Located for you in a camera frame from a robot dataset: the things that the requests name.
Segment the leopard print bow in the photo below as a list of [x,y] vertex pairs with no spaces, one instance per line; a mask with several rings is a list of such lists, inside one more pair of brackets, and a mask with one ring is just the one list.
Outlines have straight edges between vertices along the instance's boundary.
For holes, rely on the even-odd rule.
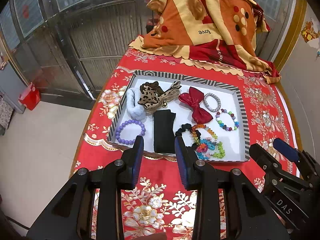
[[144,107],[147,115],[153,114],[160,108],[167,107],[169,102],[176,100],[180,96],[180,88],[180,81],[173,82],[166,91],[161,89],[158,81],[143,83],[139,88],[138,104]]

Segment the dark red bow clip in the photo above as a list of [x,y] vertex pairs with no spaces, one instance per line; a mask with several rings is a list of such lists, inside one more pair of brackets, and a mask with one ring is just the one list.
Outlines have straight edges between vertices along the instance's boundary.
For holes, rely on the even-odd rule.
[[197,124],[206,124],[212,121],[212,115],[200,107],[200,103],[204,100],[204,94],[200,90],[190,87],[189,91],[180,94],[178,99],[192,109],[191,116]]

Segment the orange red patterned blanket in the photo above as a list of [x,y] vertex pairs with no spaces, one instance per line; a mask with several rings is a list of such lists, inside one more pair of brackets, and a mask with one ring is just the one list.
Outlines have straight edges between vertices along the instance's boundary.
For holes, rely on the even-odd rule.
[[199,62],[203,68],[221,63],[259,72],[267,83],[280,80],[274,64],[255,54],[257,33],[270,31],[255,0],[150,0],[147,6],[158,21],[131,48]]

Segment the red bag on floor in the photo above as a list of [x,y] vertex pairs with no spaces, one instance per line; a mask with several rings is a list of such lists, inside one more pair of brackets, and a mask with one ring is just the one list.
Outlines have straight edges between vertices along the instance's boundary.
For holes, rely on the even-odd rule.
[[32,82],[18,98],[18,102],[30,111],[32,111],[40,101],[40,91]]

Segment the black cloth headband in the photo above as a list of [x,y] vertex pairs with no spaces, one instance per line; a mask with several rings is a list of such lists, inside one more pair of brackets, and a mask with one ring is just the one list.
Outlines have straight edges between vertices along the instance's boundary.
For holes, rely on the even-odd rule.
[[169,109],[159,110],[153,114],[153,148],[156,153],[175,153],[173,132],[175,117],[176,113],[172,113]]

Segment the grey fluffy scrunchie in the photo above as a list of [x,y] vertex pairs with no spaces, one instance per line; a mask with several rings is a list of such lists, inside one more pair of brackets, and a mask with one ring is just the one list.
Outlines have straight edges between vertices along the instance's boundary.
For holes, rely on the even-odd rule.
[[126,92],[126,110],[131,118],[142,121],[146,118],[146,112],[144,106],[138,103],[139,100],[139,88],[129,88]]

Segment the striped white tray box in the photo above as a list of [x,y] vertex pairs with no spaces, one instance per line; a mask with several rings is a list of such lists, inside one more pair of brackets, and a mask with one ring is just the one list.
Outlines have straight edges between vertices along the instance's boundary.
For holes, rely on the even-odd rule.
[[[244,101],[241,96],[240,89],[236,86],[229,85],[223,82],[217,82],[213,80],[206,80],[199,77],[193,77],[182,74],[173,74],[166,72],[157,71],[147,71],[147,70],[136,70],[132,73],[132,77],[129,79],[129,84],[126,86],[124,95],[120,101],[120,104],[113,118],[109,135],[107,140],[109,143],[121,146],[125,148],[126,145],[119,143],[116,140],[117,128],[125,121],[131,119],[126,110],[126,92],[129,88],[139,88],[140,85],[146,82],[152,83],[153,81],[158,81],[160,87],[163,90],[167,90],[170,85],[175,81],[181,82],[181,93],[189,91],[190,87],[194,87],[205,94],[213,93],[221,101],[221,107],[227,110],[227,113],[231,111],[235,116],[235,121],[238,121],[239,128],[236,131],[227,132],[223,130],[215,120],[215,115],[211,115],[214,119],[207,124],[218,136],[218,141],[223,143],[223,149],[225,150],[226,156],[222,159],[211,158],[213,161],[218,162],[244,162],[249,161],[249,125],[248,118],[244,106]],[[161,108],[161,110],[169,109],[171,112],[176,113],[176,118],[173,125],[173,132],[178,130],[181,124],[191,123],[195,124],[191,117],[191,109],[186,105],[181,103],[178,99],[168,103],[168,106]],[[175,157],[175,154],[167,153],[156,153],[153,149],[153,115],[147,116],[142,123],[146,127],[146,135],[144,135],[145,146],[144,152],[148,155],[155,156],[168,156]],[[121,133],[125,140],[132,140],[135,135],[138,135],[140,129],[130,125],[123,130]]]

